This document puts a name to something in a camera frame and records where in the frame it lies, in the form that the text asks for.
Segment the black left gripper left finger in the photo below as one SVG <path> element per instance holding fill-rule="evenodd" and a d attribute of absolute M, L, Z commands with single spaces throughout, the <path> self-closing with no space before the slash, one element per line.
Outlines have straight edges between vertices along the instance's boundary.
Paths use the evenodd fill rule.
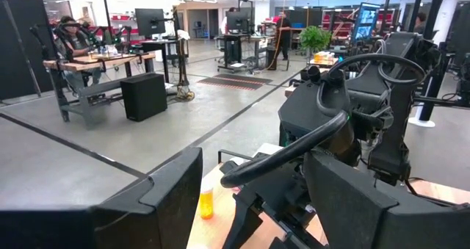
<path fill-rule="evenodd" d="M 198 206 L 203 150 L 190 148 L 93 211 L 96 249 L 185 249 Z"/>

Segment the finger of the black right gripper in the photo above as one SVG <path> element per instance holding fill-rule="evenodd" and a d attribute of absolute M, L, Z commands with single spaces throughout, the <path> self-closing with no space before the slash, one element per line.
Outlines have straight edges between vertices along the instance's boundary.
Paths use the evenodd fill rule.
<path fill-rule="evenodd" d="M 261 211 L 257 207 L 259 199 L 255 195 L 251 197 L 234 195 L 233 198 L 236 202 L 236 211 L 223 249 L 240 249 L 263 223 L 259 217 Z"/>

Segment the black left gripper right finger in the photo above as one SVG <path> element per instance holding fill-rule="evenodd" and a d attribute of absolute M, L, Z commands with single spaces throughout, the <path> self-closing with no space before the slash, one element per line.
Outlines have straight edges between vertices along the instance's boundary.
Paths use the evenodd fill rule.
<path fill-rule="evenodd" d="M 441 211 L 434 203 L 323 154 L 307 153 L 304 172 L 333 249 L 419 249 L 429 242 L 424 220 Z"/>

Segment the orange medicine bottle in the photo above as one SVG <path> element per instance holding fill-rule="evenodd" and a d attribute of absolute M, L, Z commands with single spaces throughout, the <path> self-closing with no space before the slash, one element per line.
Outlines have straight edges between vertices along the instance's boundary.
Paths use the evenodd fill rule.
<path fill-rule="evenodd" d="M 199 214 L 204 220 L 211 219 L 214 214 L 213 187 L 204 185 L 200 191 Z"/>

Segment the wooden shelf with black legs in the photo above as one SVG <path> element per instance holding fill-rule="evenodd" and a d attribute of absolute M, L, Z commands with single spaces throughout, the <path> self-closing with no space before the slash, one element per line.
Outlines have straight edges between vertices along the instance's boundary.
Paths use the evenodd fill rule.
<path fill-rule="evenodd" d="M 214 214 L 204 220 L 197 215 L 189 236 L 189 249 L 223 249 L 223 244 L 231 228 L 236 211 L 233 198 L 241 189 L 225 188 L 220 180 L 225 170 L 246 161 L 247 156 L 234 154 L 232 159 L 221 162 L 203 177 L 203 184 L 213 187 Z M 240 249 L 327 249 L 328 240 L 322 229 L 319 218 L 315 215 L 306 227 L 310 238 L 300 238 L 293 233 L 285 232 L 267 214 L 259 217 L 263 223 Z"/>

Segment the black red floor mat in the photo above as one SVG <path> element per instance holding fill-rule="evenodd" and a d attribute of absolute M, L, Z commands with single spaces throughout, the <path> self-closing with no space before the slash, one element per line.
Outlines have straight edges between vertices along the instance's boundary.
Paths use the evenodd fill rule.
<path fill-rule="evenodd" d="M 252 76 L 240 76 L 235 74 L 218 74 L 198 81 L 201 84 L 208 84 L 217 87 L 227 87 L 239 90 L 257 90 L 264 85 L 270 84 L 271 79 L 256 78 Z"/>

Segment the black computer case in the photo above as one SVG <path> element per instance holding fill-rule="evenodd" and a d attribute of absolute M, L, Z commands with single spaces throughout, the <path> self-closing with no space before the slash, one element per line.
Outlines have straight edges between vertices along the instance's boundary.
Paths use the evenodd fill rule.
<path fill-rule="evenodd" d="M 126 117 L 140 122 L 167 109 L 165 78 L 157 73 L 144 73 L 120 82 Z"/>

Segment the yellow boxes stack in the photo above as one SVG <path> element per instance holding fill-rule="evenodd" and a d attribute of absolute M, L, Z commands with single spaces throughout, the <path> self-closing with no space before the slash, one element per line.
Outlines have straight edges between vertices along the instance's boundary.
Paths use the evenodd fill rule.
<path fill-rule="evenodd" d="M 318 65 L 334 65 L 337 62 L 337 58 L 333 52 L 329 51 L 320 51 L 314 54 L 312 59 L 312 64 Z"/>

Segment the black pole with white base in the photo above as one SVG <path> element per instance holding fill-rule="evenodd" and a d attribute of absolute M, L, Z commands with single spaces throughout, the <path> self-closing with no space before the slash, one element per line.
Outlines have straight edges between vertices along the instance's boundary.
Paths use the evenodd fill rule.
<path fill-rule="evenodd" d="M 431 7 L 429 14 L 427 15 L 426 26 L 423 32 L 423 38 L 429 40 L 430 42 L 433 41 L 433 28 L 435 25 L 435 20 L 438 15 L 438 11 L 440 9 L 441 3 L 443 0 L 432 0 Z M 413 12 L 411 15 L 411 20 L 409 23 L 408 31 L 410 32 L 414 26 L 416 25 L 416 20 L 419 12 L 419 5 L 421 4 L 422 0 L 415 0 L 413 5 Z M 437 101 L 438 91 L 441 87 L 442 81 L 444 79 L 444 75 L 439 72 L 438 68 L 433 69 L 431 71 L 430 76 L 424 82 L 425 86 L 423 86 L 424 95 L 417 95 L 415 97 L 415 101 L 418 102 L 416 105 L 417 110 L 416 114 L 408 119 L 408 123 L 421 126 L 425 128 L 433 128 L 435 127 L 435 123 L 431 121 L 430 116 L 433 112 L 433 108 Z"/>

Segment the green bushy plant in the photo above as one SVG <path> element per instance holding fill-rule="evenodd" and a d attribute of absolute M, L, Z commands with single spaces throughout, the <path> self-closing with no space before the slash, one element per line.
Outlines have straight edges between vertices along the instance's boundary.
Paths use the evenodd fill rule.
<path fill-rule="evenodd" d="M 300 33 L 300 47 L 304 49 L 308 55 L 323 51 L 328 47 L 331 35 L 331 32 L 321 29 L 318 26 L 309 26 Z"/>

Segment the person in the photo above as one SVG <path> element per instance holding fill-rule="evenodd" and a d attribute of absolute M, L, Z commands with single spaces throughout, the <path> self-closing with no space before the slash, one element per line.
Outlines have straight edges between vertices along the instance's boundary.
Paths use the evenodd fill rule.
<path fill-rule="evenodd" d="M 289 59 L 289 44 L 291 38 L 291 22 L 287 18 L 287 15 L 284 11 L 280 12 L 279 18 L 276 23 L 277 28 L 277 44 L 278 51 L 276 56 L 278 57 L 281 52 L 283 55 L 283 60 Z"/>
<path fill-rule="evenodd" d="M 69 15 L 64 15 L 60 19 L 59 24 L 65 24 L 65 27 L 62 28 L 63 40 L 57 37 L 54 43 L 61 58 L 67 57 L 67 50 L 71 50 L 73 57 L 83 57 L 88 55 L 88 53 L 93 50 L 93 47 L 85 37 L 85 34 L 80 32 L 77 26 L 68 26 L 68 24 L 74 24 L 75 22 L 76 20 Z M 80 71 L 78 73 L 72 71 L 63 71 L 65 81 L 73 91 L 74 96 L 76 96 L 76 91 L 79 89 L 80 84 L 82 84 L 84 87 L 88 86 L 90 76 L 93 80 L 92 85 L 98 84 L 101 79 L 101 74 L 102 72 L 100 68 L 92 68 L 90 70 Z"/>
<path fill-rule="evenodd" d="M 414 32 L 423 34 L 427 21 L 427 14 L 425 12 L 419 12 L 416 16 L 416 23 L 413 29 Z"/>

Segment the wooden top robot table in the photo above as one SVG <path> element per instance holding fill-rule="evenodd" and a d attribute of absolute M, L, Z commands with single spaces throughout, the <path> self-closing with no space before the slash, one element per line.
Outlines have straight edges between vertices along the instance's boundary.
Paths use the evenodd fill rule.
<path fill-rule="evenodd" d="M 81 116 L 84 119 L 85 125 L 90 127 L 94 125 L 92 112 L 98 107 L 105 106 L 114 102 L 123 100 L 121 93 L 107 95 L 107 92 L 120 89 L 120 79 L 109 80 L 99 84 L 85 86 L 83 82 L 78 83 L 72 88 L 75 92 L 76 98 L 73 100 L 67 99 L 63 93 L 62 82 L 65 80 L 65 72 L 71 72 L 75 75 L 81 76 L 83 73 L 88 73 L 92 69 L 99 69 L 105 73 L 109 69 L 113 69 L 120 65 L 125 67 L 126 78 L 134 79 L 135 76 L 131 72 L 131 63 L 137 62 L 143 65 L 145 73 L 153 72 L 153 60 L 156 57 L 153 53 L 144 54 L 123 54 L 111 59 L 98 59 L 92 57 L 76 57 L 73 61 L 67 60 L 45 60 L 43 65 L 49 73 L 51 83 L 54 87 L 54 93 L 57 99 L 60 115 L 64 122 L 70 120 L 69 114 L 73 113 Z"/>

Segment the black standing desk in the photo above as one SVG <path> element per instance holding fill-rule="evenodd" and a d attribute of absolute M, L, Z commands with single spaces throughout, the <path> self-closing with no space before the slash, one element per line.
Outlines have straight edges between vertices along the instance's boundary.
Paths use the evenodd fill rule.
<path fill-rule="evenodd" d="M 274 37 L 257 35 L 250 19 L 252 16 L 239 11 L 226 13 L 225 32 L 217 38 L 222 41 L 223 50 L 218 71 L 247 71 L 249 74 L 262 71 L 260 62 L 267 57 Z"/>

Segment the blue lit screen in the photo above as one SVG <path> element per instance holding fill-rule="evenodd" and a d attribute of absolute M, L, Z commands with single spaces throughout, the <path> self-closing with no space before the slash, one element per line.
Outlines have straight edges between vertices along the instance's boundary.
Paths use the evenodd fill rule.
<path fill-rule="evenodd" d="M 379 4 L 361 3 L 351 34 L 352 43 L 357 43 L 359 40 L 367 40 L 372 36 L 372 31 L 376 27 L 379 9 Z"/>

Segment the black computer monitor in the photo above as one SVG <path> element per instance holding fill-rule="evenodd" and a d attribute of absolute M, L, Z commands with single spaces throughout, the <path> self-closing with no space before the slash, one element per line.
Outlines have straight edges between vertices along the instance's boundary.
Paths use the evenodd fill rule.
<path fill-rule="evenodd" d="M 163 9 L 138 8 L 135 10 L 135 18 L 140 36 L 150 37 L 166 32 Z"/>

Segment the black partition panel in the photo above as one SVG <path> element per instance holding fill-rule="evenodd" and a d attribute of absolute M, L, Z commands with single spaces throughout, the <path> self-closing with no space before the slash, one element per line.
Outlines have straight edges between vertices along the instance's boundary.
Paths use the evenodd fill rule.
<path fill-rule="evenodd" d="M 10 11 L 0 0 L 0 100 L 17 98 L 53 89 L 43 66 L 42 48 L 29 31 L 38 26 L 38 34 L 48 48 L 53 48 L 45 28 L 40 0 L 7 0 Z"/>

